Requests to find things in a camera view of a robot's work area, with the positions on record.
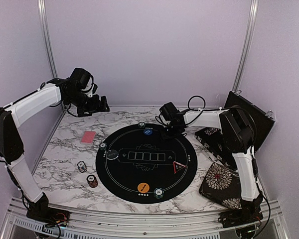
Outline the green fifty poker chip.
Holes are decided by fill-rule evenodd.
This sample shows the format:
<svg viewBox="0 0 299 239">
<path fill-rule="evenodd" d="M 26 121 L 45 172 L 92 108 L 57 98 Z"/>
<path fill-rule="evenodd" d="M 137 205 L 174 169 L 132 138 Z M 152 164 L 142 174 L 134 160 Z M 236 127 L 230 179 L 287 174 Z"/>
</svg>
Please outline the green fifty poker chip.
<svg viewBox="0 0 299 239">
<path fill-rule="evenodd" d="M 145 123 L 144 122 L 139 122 L 138 123 L 138 126 L 139 126 L 139 128 L 145 128 Z"/>
</svg>

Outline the blue small blind button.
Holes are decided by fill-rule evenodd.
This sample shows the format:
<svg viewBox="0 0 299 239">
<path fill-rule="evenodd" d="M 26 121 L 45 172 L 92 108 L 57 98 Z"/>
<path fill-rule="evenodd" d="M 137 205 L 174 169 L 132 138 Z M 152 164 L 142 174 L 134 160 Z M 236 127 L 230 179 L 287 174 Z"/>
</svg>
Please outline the blue small blind button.
<svg viewBox="0 0 299 239">
<path fill-rule="evenodd" d="M 153 130 L 152 130 L 152 129 L 145 129 L 145 130 L 143 131 L 143 133 L 144 133 L 145 135 L 149 136 L 149 135 L 152 135 L 152 134 L 153 134 Z"/>
</svg>

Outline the black white poker chip stack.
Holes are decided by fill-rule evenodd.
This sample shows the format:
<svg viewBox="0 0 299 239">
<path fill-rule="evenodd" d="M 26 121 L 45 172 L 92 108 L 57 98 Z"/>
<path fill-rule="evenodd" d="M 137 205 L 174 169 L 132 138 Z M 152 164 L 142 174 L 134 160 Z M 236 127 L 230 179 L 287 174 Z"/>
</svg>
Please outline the black white poker chip stack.
<svg viewBox="0 0 299 239">
<path fill-rule="evenodd" d="M 80 173 L 85 173 L 87 172 L 87 165 L 84 161 L 79 161 L 77 163 L 77 167 Z"/>
</svg>

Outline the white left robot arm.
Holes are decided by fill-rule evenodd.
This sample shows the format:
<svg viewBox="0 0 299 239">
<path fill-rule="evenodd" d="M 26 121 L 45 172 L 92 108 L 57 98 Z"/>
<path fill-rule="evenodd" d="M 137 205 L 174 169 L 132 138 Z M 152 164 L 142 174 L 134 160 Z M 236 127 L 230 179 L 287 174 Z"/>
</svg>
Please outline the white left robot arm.
<svg viewBox="0 0 299 239">
<path fill-rule="evenodd" d="M 107 98 L 97 95 L 96 90 L 92 74 L 75 68 L 70 77 L 44 82 L 34 92 L 0 107 L 0 162 L 5 164 L 11 180 L 21 191 L 28 218 L 58 225 L 67 221 L 69 212 L 49 206 L 48 197 L 35 182 L 25 160 L 18 128 L 43 109 L 59 104 L 74 105 L 77 117 L 109 112 Z"/>
</svg>

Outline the green poker chip stack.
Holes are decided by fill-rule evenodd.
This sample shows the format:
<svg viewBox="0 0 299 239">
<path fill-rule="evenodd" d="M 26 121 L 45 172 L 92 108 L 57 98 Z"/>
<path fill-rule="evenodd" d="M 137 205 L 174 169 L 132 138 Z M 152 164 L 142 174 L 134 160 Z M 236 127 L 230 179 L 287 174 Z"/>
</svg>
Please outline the green poker chip stack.
<svg viewBox="0 0 299 239">
<path fill-rule="evenodd" d="M 100 143 L 100 144 L 99 144 L 99 149 L 100 149 L 100 150 L 106 150 L 106 149 L 107 149 L 107 144 L 104 143 L 104 142 Z"/>
</svg>

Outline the red triangular marker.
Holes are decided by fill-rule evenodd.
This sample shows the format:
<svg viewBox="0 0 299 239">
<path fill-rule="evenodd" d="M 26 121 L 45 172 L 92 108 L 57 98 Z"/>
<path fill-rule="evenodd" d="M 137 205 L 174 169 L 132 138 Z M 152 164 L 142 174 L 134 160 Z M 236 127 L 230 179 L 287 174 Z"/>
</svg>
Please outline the red triangular marker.
<svg viewBox="0 0 299 239">
<path fill-rule="evenodd" d="M 179 172 L 180 170 L 185 169 L 185 168 L 186 168 L 186 165 L 181 164 L 176 161 L 173 162 L 174 174 L 176 174 L 177 172 Z"/>
</svg>

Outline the orange big blind button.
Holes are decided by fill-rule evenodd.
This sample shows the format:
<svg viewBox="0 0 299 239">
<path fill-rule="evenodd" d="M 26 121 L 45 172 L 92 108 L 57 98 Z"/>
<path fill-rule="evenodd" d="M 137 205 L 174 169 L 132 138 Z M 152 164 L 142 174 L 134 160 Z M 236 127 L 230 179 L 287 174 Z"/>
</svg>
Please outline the orange big blind button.
<svg viewBox="0 0 299 239">
<path fill-rule="evenodd" d="M 150 190 L 150 186 L 149 186 L 148 183 L 142 182 L 142 183 L 140 183 L 140 184 L 138 185 L 137 189 L 138 189 L 138 191 L 139 191 L 140 193 L 143 193 L 143 194 L 144 194 L 144 193 L 147 193 L 147 192 Z"/>
</svg>

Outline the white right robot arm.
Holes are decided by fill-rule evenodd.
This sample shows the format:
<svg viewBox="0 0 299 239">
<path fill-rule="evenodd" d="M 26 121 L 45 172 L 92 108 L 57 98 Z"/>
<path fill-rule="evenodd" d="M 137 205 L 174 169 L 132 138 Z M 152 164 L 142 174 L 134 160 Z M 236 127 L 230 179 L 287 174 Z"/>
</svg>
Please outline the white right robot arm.
<svg viewBox="0 0 299 239">
<path fill-rule="evenodd" d="M 157 121 L 164 128 L 164 139 L 181 135 L 189 126 L 211 127 L 221 131 L 225 147 L 235 160 L 241 185 L 239 209 L 222 212 L 218 221 L 224 227 L 260 221 L 263 218 L 263 193 L 258 185 L 258 169 L 254 158 L 256 126 L 247 111 L 239 106 L 218 109 L 186 109 L 180 111 L 172 102 L 159 109 Z"/>
</svg>

